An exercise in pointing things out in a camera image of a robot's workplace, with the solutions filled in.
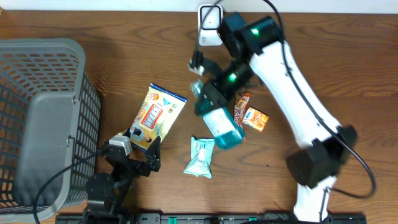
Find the orange chocolate bar wrapper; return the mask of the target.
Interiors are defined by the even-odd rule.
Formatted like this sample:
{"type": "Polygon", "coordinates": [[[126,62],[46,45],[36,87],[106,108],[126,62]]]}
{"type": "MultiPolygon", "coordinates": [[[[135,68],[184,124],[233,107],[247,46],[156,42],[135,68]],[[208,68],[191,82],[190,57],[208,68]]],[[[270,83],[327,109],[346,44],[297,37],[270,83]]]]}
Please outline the orange chocolate bar wrapper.
{"type": "Polygon", "coordinates": [[[241,129],[243,129],[243,117],[248,108],[250,96],[250,92],[237,93],[235,96],[234,122],[241,129]]]}

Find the yellow snack bag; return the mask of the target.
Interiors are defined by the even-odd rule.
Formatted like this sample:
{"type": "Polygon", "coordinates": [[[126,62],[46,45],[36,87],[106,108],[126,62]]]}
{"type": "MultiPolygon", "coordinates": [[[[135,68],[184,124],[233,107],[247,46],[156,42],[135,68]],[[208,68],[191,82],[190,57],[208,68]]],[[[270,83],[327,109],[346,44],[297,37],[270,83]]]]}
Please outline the yellow snack bag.
{"type": "Polygon", "coordinates": [[[185,97],[151,83],[133,123],[119,134],[130,131],[132,147],[146,151],[157,136],[165,138],[186,102],[185,97]]]}

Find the orange small snack packet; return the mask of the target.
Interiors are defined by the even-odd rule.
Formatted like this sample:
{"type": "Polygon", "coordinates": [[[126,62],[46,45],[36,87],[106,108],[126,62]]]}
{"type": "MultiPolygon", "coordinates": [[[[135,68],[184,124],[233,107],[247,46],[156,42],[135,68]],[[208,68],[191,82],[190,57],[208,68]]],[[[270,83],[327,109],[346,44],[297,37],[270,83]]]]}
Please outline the orange small snack packet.
{"type": "Polygon", "coordinates": [[[268,115],[253,107],[249,107],[243,116],[243,124],[246,124],[259,132],[263,132],[268,120],[268,115]]]}

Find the blue mouthwash bottle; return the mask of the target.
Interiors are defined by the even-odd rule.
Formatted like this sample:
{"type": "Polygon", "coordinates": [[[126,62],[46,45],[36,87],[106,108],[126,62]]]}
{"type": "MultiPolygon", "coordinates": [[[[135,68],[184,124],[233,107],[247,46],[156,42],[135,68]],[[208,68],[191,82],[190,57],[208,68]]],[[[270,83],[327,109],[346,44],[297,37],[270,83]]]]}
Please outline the blue mouthwash bottle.
{"type": "Polygon", "coordinates": [[[205,84],[201,80],[191,83],[190,88],[197,98],[195,114],[205,122],[218,148],[228,150],[241,144],[245,134],[234,122],[227,107],[205,91],[205,84]]]}

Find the teal small snack packet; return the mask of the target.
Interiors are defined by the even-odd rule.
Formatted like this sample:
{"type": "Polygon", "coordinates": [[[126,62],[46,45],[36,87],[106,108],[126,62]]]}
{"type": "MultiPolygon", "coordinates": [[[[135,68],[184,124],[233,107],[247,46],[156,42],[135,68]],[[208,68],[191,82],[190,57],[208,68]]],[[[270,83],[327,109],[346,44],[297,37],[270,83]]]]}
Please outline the teal small snack packet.
{"type": "Polygon", "coordinates": [[[191,137],[191,161],[188,163],[185,174],[212,178],[210,164],[215,147],[214,139],[197,139],[191,137]]]}

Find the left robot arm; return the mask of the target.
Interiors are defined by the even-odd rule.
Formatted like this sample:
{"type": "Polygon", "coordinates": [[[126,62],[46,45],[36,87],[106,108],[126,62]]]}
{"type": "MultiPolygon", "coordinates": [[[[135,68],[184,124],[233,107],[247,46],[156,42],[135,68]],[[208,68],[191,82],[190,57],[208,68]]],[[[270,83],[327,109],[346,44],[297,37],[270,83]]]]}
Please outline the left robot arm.
{"type": "Polygon", "coordinates": [[[123,207],[128,191],[139,177],[159,171],[161,137],[156,137],[145,151],[145,161],[129,158],[132,151],[127,136],[115,135],[99,149],[99,155],[112,165],[113,171],[97,173],[89,178],[83,223],[135,223],[134,215],[123,207]]]}

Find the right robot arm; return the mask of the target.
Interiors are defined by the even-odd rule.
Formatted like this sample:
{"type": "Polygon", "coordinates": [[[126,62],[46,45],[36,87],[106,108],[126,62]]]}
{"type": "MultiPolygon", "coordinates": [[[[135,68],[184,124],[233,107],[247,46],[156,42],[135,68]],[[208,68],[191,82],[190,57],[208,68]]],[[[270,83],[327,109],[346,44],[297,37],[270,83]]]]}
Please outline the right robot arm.
{"type": "Polygon", "coordinates": [[[195,113],[203,118],[219,148],[235,147],[244,134],[226,106],[251,77],[258,77],[282,110],[299,146],[286,160],[298,183],[294,217],[303,222],[326,220],[330,192],[357,140],[354,127],[342,126],[321,104],[295,63],[281,22],[268,16],[248,24],[234,13],[217,25],[202,17],[199,30],[216,33],[232,62],[222,69],[194,51],[190,70],[211,75],[196,92],[195,113]]]}

